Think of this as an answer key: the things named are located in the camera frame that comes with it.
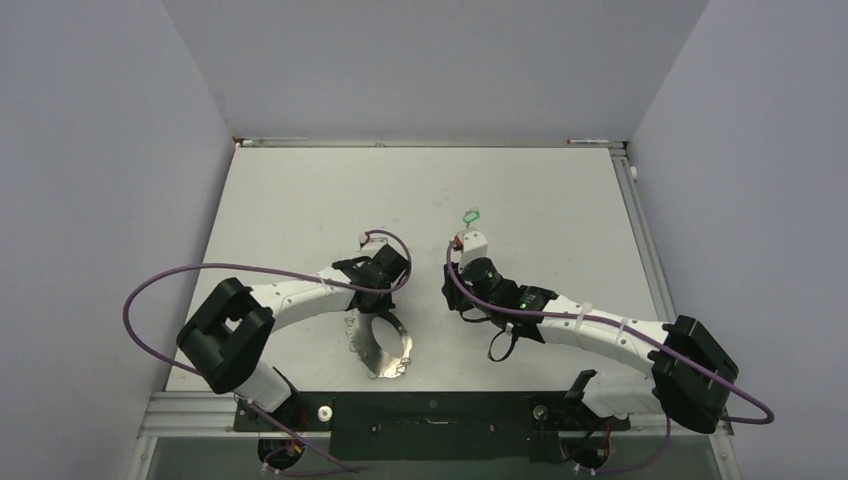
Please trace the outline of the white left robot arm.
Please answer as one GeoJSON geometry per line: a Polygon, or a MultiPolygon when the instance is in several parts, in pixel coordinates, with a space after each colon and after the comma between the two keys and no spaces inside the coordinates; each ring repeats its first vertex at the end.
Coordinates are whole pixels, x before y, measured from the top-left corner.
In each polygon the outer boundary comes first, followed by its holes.
{"type": "Polygon", "coordinates": [[[303,320],[393,308],[391,290],[408,277],[410,260],[385,241],[363,249],[357,257],[285,282],[249,286],[235,277],[219,282],[180,330],[178,349],[214,393],[250,400],[270,428],[289,428],[298,415],[296,390],[262,361],[263,351],[275,332],[303,320]]]}

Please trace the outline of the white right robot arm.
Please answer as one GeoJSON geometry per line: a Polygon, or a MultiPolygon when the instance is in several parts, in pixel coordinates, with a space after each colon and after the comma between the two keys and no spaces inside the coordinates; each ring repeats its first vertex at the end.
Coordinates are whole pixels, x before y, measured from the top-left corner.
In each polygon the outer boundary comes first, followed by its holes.
{"type": "Polygon", "coordinates": [[[630,378],[593,371],[576,382],[580,391],[564,403],[573,425],[589,428],[605,417],[664,413],[698,433],[717,429],[739,368],[695,318],[680,315],[667,323],[600,311],[506,279],[487,257],[464,269],[448,262],[443,271],[442,293],[450,310],[477,309],[513,341],[581,349],[640,373],[630,378]]]}

